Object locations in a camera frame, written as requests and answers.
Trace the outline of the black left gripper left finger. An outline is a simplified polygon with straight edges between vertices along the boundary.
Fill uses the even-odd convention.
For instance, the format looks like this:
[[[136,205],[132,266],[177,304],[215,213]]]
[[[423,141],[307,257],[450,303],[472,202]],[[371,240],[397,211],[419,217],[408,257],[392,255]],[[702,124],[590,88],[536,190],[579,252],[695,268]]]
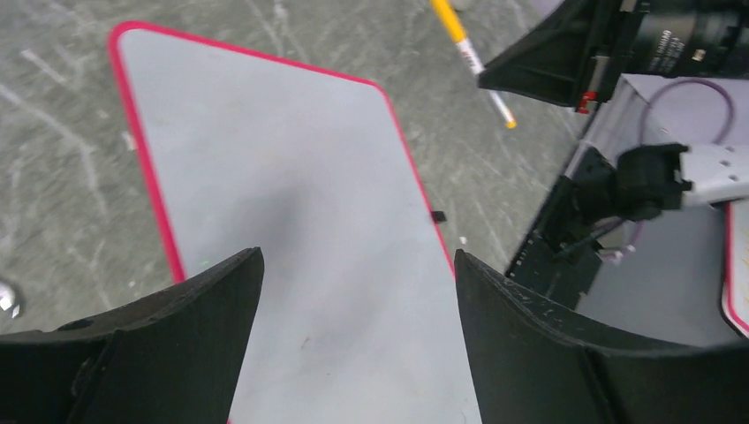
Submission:
[[[246,249],[109,312],[3,335],[2,422],[226,422],[263,274]]]

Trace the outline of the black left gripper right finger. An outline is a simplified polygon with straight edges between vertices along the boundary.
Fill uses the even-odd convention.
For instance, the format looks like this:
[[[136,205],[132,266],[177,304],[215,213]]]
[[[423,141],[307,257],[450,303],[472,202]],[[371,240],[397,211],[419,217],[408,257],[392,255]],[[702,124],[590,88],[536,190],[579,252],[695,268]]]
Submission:
[[[610,327],[454,259],[485,423],[745,423],[748,344],[693,347]]]

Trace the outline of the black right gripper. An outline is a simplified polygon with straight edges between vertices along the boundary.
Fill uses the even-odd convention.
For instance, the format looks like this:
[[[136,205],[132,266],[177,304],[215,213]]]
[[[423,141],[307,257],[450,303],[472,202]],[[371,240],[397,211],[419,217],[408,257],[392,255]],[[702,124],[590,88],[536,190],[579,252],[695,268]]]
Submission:
[[[745,80],[746,1],[562,1],[484,65],[478,87],[576,107],[623,74]]]

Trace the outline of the yellow whiteboard marker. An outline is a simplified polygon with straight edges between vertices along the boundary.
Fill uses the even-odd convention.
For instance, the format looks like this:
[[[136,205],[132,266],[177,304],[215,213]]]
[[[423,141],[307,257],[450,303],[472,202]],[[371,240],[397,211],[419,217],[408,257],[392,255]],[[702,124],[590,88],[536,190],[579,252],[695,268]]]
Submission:
[[[463,27],[457,12],[447,0],[431,0],[430,3],[437,18],[440,20],[448,36],[456,45],[458,52],[466,62],[468,68],[475,77],[478,77],[484,71],[484,66],[480,61],[478,53],[468,37],[468,33]],[[517,119],[500,94],[494,90],[488,90],[488,96],[505,121],[505,126],[508,129],[516,128]]]

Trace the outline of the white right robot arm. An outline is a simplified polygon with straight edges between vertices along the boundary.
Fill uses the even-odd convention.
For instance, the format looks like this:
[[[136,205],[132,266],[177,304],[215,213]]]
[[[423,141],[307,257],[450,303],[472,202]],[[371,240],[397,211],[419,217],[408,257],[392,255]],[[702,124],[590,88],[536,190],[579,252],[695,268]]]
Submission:
[[[609,326],[748,340],[745,1],[563,1],[480,87],[589,116],[505,274]]]

